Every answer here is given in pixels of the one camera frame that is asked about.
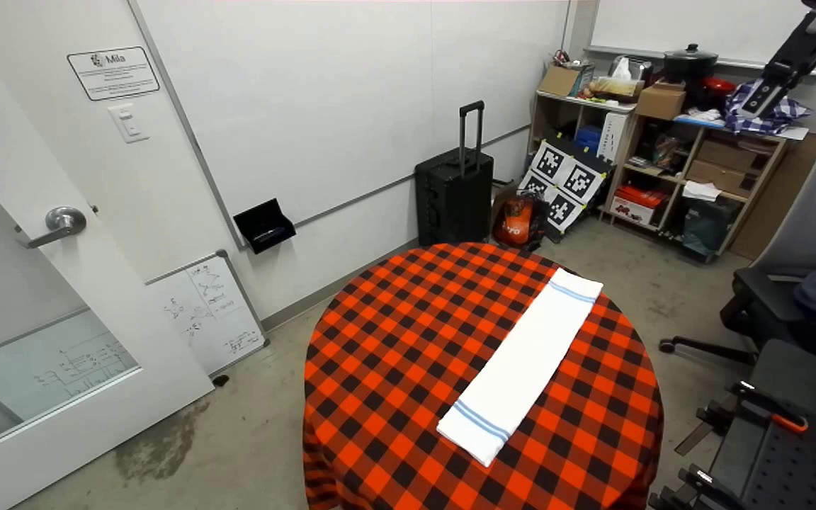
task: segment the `chair wheel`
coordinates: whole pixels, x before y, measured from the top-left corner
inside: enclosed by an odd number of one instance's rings
[[[657,347],[661,347],[661,352],[665,352],[665,355],[674,352],[674,340],[673,340],[673,337],[663,337]]]

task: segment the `round table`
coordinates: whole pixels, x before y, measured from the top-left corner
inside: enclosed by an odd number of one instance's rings
[[[352,280],[307,352],[308,505],[647,507],[663,406],[606,296],[491,469],[437,433],[555,270],[493,245],[437,245]]]

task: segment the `whiteboard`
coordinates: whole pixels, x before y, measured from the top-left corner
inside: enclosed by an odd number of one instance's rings
[[[79,311],[0,347],[0,406],[32,419],[130,368],[136,364],[100,318]]]
[[[531,123],[568,0],[134,0],[231,215],[299,225]]]
[[[225,256],[184,267],[150,284],[150,292],[206,374],[267,347],[259,318]]]
[[[593,45],[665,54],[697,42],[760,68],[804,15],[801,0],[600,0]]]

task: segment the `door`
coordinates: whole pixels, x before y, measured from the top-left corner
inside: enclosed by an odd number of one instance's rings
[[[72,211],[52,225],[63,239],[44,221],[56,208]],[[0,79],[0,507],[206,392],[206,374]]]

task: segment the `luggage handle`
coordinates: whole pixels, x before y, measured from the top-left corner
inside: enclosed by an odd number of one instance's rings
[[[477,110],[477,158],[473,170],[483,170],[483,151],[486,151],[486,102],[471,102],[460,107],[460,170],[464,175],[464,123],[467,113]]]

